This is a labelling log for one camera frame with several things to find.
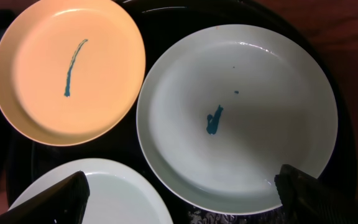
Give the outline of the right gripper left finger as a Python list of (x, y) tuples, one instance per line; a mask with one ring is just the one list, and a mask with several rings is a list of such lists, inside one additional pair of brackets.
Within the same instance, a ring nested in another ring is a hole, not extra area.
[(0, 215), (0, 224), (81, 224), (89, 196), (86, 175), (78, 171)]

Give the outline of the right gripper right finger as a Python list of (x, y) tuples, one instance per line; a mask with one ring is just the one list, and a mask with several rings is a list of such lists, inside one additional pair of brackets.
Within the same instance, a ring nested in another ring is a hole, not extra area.
[(358, 201), (284, 164), (274, 178), (289, 223), (358, 224)]

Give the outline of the light blue plate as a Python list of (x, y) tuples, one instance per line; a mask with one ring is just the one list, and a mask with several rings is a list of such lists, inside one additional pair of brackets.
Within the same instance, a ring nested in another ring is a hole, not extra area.
[(173, 223), (161, 196), (144, 177), (108, 159), (79, 159), (48, 171), (26, 188), (11, 208), (77, 171), (85, 173), (90, 189), (84, 224)]

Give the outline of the pale green plate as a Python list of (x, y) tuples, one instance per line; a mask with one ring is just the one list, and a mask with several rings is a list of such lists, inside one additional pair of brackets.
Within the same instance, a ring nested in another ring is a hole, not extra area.
[(284, 164), (319, 177), (333, 153), (336, 99), (322, 68), (274, 31), (221, 25), (194, 32), (149, 70), (137, 134), (154, 174), (199, 208), (233, 215), (281, 206)]

